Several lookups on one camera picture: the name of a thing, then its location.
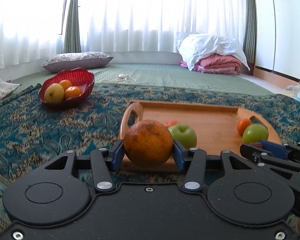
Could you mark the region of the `small green apple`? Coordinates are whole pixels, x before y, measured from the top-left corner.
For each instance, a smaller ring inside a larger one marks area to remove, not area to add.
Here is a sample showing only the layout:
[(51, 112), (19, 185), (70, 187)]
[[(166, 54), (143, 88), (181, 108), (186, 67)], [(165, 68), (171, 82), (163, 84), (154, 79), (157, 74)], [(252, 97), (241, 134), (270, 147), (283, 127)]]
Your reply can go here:
[(259, 142), (260, 140), (268, 140), (269, 133), (265, 126), (262, 124), (249, 125), (242, 136), (242, 142), (244, 144), (250, 144), (253, 142)]

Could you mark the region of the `large green apple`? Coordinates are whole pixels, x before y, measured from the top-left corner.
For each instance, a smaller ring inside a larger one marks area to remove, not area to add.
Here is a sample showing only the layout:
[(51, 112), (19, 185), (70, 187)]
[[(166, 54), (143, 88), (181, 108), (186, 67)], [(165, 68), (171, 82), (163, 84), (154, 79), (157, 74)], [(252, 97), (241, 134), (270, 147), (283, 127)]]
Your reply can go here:
[(178, 140), (185, 148), (197, 147), (197, 135), (188, 125), (178, 123), (168, 128), (172, 138)]

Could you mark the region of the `small tangerine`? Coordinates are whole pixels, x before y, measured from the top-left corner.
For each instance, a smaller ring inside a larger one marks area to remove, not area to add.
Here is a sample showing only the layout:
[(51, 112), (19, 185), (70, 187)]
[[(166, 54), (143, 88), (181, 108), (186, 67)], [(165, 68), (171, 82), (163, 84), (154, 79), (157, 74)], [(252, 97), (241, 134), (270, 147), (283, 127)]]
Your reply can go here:
[(167, 124), (166, 124), (166, 127), (169, 128), (170, 126), (174, 126), (176, 124), (178, 124), (179, 122), (176, 121), (176, 120), (172, 120), (172, 121), (169, 121)]

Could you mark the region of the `large brownish orange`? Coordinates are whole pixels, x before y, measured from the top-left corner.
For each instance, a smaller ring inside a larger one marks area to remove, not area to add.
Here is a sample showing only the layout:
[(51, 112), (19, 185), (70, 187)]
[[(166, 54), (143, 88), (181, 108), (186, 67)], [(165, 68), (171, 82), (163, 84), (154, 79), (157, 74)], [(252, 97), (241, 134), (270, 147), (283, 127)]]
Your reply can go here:
[(133, 164), (150, 168), (168, 161), (173, 149), (173, 138), (162, 123), (141, 120), (128, 129), (123, 146), (127, 158)]

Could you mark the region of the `dark red jujube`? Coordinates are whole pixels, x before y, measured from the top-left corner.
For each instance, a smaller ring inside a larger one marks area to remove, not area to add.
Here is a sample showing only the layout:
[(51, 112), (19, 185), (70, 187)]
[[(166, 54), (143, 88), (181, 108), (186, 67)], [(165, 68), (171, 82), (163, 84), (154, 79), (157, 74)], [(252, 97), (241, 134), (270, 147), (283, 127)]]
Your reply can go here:
[(263, 145), (260, 142), (253, 142), (250, 144), (250, 146), (254, 146), (256, 148), (263, 148)]

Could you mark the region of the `front orange in bowl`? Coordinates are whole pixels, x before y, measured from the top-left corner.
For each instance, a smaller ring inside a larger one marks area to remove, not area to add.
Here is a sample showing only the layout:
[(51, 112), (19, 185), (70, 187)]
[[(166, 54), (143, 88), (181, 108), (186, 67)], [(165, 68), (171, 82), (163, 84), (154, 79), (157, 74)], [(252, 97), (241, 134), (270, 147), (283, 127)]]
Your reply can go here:
[(81, 87), (78, 87), (78, 86), (70, 86), (69, 88), (67, 88), (65, 91), (64, 91), (64, 99), (65, 100), (68, 100), (68, 99), (71, 99), (71, 98), (75, 98), (75, 97), (78, 97), (82, 94), (82, 89)]

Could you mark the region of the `orange in bowl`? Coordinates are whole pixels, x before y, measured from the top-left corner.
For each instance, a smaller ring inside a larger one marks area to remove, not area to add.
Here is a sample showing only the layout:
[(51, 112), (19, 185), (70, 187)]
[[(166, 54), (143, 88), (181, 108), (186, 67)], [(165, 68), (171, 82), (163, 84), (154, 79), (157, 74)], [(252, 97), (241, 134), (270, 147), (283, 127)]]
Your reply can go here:
[(66, 91), (68, 88), (72, 86), (72, 83), (70, 80), (61, 80), (59, 84), (63, 87), (64, 91)]
[(65, 100), (68, 100), (68, 99), (71, 99), (71, 98), (75, 98), (75, 97), (78, 97), (82, 94), (82, 89), (81, 87), (78, 87), (78, 86), (70, 86), (69, 88), (67, 88), (65, 91), (64, 91), (64, 99)]

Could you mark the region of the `teal paisley patterned cloth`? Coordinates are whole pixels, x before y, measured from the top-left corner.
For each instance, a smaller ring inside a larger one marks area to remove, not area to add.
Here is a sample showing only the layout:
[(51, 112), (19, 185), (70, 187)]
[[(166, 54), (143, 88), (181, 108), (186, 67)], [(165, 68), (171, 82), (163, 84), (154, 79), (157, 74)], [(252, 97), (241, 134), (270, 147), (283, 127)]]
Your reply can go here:
[(300, 102), (281, 95), (262, 96), (177, 87), (98, 84), (77, 108), (50, 111), (30, 86), (0, 102), (0, 231), (10, 220), (2, 194), (16, 179), (66, 150), (89, 154), (110, 148), (132, 100), (239, 106), (262, 115), (287, 143), (300, 142)]

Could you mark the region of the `red glass fruit bowl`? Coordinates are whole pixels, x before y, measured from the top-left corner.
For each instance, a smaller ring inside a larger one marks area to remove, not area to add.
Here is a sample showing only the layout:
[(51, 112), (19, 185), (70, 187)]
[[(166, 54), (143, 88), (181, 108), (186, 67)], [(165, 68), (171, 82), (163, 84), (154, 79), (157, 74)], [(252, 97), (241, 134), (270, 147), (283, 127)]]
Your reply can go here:
[(85, 69), (63, 70), (42, 84), (38, 97), (48, 109), (77, 107), (87, 100), (93, 90), (94, 82), (93, 73)]

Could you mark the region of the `yellow mango in bowl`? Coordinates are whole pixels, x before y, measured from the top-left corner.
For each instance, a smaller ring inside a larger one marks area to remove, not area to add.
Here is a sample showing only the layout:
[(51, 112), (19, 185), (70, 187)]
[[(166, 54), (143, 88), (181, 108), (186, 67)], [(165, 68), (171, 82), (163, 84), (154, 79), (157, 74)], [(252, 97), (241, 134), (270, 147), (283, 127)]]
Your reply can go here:
[(64, 88), (59, 83), (49, 85), (44, 93), (44, 101), (48, 103), (60, 103), (64, 99)]

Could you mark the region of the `back orange in bowl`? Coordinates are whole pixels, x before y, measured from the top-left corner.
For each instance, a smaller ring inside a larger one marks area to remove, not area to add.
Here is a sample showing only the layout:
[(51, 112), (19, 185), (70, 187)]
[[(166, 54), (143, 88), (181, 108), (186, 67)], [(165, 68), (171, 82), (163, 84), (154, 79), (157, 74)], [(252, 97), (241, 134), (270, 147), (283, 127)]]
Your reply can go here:
[(61, 80), (59, 84), (63, 87), (64, 91), (66, 91), (68, 88), (72, 86), (72, 83), (70, 80)]

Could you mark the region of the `green quilted mattress cover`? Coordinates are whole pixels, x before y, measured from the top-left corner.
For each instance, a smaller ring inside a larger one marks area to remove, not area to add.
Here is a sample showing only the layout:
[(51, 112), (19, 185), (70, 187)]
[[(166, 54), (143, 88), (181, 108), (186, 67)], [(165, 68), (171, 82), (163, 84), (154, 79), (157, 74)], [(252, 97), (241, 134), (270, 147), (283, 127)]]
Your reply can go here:
[(178, 87), (266, 96), (272, 92), (241, 75), (206, 74), (170, 64), (115, 64), (89, 70), (95, 83)]

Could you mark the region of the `pink folded blanket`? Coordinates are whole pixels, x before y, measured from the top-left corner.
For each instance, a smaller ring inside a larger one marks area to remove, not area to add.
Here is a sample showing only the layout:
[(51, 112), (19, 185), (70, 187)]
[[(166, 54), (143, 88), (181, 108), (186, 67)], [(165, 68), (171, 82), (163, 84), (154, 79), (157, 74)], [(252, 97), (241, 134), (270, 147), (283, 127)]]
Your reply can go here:
[(212, 54), (194, 65), (195, 72), (207, 74), (239, 74), (242, 63), (231, 55)]

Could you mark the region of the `floral grey pillow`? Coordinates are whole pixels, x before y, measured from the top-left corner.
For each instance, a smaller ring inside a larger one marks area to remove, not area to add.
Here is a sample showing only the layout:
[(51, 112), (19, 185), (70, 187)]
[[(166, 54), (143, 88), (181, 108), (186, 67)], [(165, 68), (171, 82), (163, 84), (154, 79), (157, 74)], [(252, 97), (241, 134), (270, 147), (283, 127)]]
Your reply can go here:
[(50, 73), (76, 68), (95, 69), (105, 67), (112, 59), (112, 56), (99, 51), (62, 53), (47, 59), (42, 67)]

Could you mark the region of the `white pillow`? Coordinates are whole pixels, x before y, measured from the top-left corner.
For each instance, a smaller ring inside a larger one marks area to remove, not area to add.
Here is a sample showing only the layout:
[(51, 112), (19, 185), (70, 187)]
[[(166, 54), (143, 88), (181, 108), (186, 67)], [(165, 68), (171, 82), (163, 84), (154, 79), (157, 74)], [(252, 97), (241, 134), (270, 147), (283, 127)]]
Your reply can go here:
[(199, 60), (212, 54), (231, 55), (241, 61), (247, 70), (250, 67), (240, 43), (233, 38), (209, 34), (190, 34), (184, 38), (178, 48), (182, 57), (180, 65), (192, 71)]

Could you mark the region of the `left green curtain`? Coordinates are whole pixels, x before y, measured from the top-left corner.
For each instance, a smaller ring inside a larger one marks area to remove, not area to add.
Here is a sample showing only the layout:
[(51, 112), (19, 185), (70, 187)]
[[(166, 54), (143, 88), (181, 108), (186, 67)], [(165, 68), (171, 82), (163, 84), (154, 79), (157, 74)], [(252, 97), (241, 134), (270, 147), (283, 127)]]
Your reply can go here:
[(70, 0), (63, 41), (64, 53), (80, 53), (78, 0)]

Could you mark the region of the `green curtain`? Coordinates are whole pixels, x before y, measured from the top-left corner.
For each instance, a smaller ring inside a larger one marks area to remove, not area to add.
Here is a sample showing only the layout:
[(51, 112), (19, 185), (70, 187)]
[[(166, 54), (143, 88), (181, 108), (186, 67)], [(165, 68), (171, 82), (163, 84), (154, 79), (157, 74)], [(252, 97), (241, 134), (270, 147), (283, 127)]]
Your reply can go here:
[(63, 41), (64, 53), (80, 53), (78, 0), (70, 0)]
[(246, 28), (243, 51), (246, 55), (247, 63), (255, 64), (257, 39), (257, 16), (255, 0), (246, 0), (246, 9)]

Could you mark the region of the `right green curtain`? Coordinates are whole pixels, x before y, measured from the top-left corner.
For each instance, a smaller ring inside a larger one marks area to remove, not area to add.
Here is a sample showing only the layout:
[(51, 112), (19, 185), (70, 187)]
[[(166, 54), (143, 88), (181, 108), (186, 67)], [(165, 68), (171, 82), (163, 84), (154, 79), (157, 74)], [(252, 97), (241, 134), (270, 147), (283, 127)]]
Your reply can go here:
[(255, 64), (257, 39), (257, 16), (255, 0), (246, 0), (246, 9), (246, 28), (243, 51), (246, 55), (247, 63)]

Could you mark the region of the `white sheer curtain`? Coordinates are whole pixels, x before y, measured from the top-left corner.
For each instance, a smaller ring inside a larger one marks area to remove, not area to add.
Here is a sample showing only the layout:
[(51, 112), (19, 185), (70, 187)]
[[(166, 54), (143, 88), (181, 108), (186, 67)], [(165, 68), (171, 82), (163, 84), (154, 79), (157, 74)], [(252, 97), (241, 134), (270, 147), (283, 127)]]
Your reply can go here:
[[(0, 69), (63, 53), (70, 0), (0, 0)], [(182, 34), (243, 44), (246, 0), (78, 0), (81, 52), (175, 53)]]

